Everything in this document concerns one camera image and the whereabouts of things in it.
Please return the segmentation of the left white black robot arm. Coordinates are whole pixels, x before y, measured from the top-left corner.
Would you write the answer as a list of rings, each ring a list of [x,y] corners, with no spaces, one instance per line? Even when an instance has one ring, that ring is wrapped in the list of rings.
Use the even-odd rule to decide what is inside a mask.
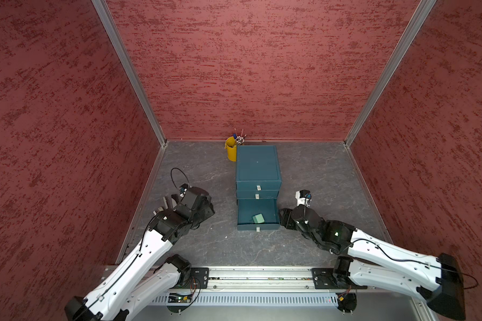
[[[191,275],[190,262],[180,255],[167,258],[149,278],[146,274],[180,238],[213,215],[209,193],[184,185],[177,205],[153,216],[139,244],[112,274],[84,298],[74,297],[67,303],[67,319],[132,320],[171,288],[194,292],[199,282]]]

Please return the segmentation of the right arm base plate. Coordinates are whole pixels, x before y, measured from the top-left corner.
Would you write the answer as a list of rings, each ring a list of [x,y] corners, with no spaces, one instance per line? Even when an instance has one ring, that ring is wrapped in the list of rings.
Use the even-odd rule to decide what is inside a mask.
[[[349,272],[338,272],[334,268],[312,268],[312,280],[316,290],[367,290],[349,278]]]

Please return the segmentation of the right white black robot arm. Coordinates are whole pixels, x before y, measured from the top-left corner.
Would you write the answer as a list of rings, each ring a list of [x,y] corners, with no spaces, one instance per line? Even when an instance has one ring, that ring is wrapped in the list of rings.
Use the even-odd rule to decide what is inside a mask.
[[[348,223],[325,220],[300,204],[278,212],[280,224],[338,257],[333,279],[340,288],[377,287],[421,300],[437,314],[465,320],[463,273],[449,254],[419,254],[382,241]]]

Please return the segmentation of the teal three-drawer cabinet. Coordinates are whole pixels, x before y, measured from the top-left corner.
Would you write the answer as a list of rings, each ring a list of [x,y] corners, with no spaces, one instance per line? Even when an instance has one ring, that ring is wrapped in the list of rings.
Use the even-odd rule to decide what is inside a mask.
[[[237,230],[264,231],[280,227],[277,199],[282,186],[277,147],[243,145],[237,149]],[[262,213],[264,224],[254,224],[253,215]]]

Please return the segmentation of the green plug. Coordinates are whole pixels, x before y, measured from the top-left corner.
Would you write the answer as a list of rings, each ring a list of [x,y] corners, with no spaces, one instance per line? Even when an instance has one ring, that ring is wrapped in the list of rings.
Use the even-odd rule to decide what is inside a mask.
[[[254,224],[264,224],[265,223],[264,215],[262,213],[253,215],[253,222]]]

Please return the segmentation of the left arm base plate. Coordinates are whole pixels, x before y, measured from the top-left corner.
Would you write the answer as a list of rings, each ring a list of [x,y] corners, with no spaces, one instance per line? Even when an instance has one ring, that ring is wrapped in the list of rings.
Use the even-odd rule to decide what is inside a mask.
[[[175,286],[175,289],[206,289],[209,282],[210,269],[207,267],[190,267],[184,272],[179,273],[179,278]]]

